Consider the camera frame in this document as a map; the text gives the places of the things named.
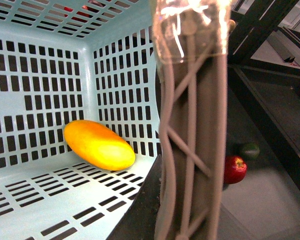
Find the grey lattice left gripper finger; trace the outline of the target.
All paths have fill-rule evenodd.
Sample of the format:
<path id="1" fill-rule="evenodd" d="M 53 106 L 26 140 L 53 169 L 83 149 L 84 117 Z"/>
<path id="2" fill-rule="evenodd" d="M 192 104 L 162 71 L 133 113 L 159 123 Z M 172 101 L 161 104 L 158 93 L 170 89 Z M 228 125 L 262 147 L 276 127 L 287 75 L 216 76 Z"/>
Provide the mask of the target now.
<path id="1" fill-rule="evenodd" d="M 157 240 L 217 237 L 227 136 L 229 0 L 153 0 L 162 149 Z"/>

